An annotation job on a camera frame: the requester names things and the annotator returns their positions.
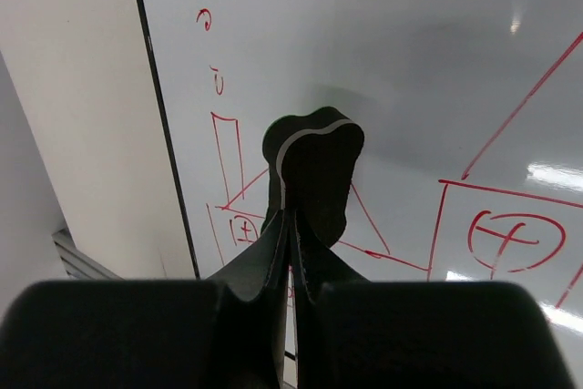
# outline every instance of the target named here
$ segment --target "whiteboard frame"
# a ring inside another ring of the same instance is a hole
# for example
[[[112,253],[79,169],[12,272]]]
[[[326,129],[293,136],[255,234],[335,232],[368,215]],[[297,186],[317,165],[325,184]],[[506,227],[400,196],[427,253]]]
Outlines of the whiteboard frame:
[[[149,68],[152,73],[152,80],[154,82],[154,90],[156,92],[156,100],[158,101],[158,109],[160,112],[160,120],[162,122],[162,129],[164,130],[164,139],[166,140],[166,148],[170,160],[170,167],[172,169],[172,176],[174,177],[174,186],[176,194],[179,198],[180,215],[182,216],[182,223],[184,224],[184,231],[186,232],[186,240],[189,245],[190,258],[192,260],[192,267],[194,275],[200,279],[199,264],[197,262],[196,252],[194,251],[194,243],[192,241],[192,234],[190,233],[189,216],[186,211],[186,204],[182,195],[182,186],[180,184],[179,170],[176,164],[174,155],[174,148],[172,147],[172,137],[170,136],[170,128],[168,119],[166,117],[166,108],[164,107],[164,99],[162,97],[162,88],[158,76],[158,69],[156,67],[156,58],[152,49],[152,40],[149,35],[148,18],[146,17],[146,8],[144,7],[144,0],[138,1],[139,21],[142,25],[142,33],[144,34],[144,43],[146,44],[146,51],[148,52]]]

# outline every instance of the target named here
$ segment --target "black object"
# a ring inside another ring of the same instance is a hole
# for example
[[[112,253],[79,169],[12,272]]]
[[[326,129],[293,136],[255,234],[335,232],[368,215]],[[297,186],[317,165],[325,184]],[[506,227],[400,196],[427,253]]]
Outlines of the black object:
[[[276,120],[263,138],[270,188],[266,222],[275,211],[299,209],[313,232],[333,246],[346,228],[346,202],[363,130],[334,107]]]
[[[338,127],[294,137],[308,122]],[[520,287],[372,283],[331,252],[363,144],[352,121],[324,108],[276,122],[271,168],[286,144],[263,233],[208,280],[28,289],[0,329],[0,388],[280,387],[289,265],[301,389],[573,387]]]

